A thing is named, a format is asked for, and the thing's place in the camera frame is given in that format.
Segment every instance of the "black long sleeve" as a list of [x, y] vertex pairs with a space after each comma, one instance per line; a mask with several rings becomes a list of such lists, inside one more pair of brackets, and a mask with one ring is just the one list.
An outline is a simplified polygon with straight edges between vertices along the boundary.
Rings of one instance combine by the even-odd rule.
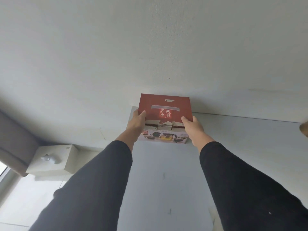
[[206, 144], [200, 163], [224, 231], [308, 230], [298, 198], [220, 143]]
[[56, 190], [29, 231], [116, 230], [132, 163], [128, 146], [113, 141]]

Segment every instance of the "red box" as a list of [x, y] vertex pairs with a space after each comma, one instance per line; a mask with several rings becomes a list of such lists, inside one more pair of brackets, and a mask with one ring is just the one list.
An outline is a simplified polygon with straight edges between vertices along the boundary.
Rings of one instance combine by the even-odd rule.
[[139, 140], [186, 143], [181, 117], [193, 121], [189, 97], [141, 94], [138, 112], [145, 110], [145, 128]]

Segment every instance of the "cardboard box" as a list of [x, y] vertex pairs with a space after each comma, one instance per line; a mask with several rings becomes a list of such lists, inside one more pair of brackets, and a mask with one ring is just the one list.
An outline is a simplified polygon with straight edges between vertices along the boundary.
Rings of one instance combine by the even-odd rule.
[[138, 112], [145, 110], [145, 128], [138, 140], [186, 143], [181, 117], [193, 121], [189, 97], [141, 94]]

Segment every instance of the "white ceiling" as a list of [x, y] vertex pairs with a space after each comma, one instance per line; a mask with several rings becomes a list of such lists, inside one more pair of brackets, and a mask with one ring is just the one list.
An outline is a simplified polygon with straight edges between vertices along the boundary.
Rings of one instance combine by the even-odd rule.
[[303, 122], [307, 88], [308, 0], [1, 0], [0, 109], [49, 141], [113, 140], [141, 93]]

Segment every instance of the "curtain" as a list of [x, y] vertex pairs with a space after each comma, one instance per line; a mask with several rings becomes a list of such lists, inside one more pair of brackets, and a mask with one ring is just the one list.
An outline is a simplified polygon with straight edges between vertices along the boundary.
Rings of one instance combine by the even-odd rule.
[[0, 112], [0, 161], [21, 176], [40, 146], [38, 139]]

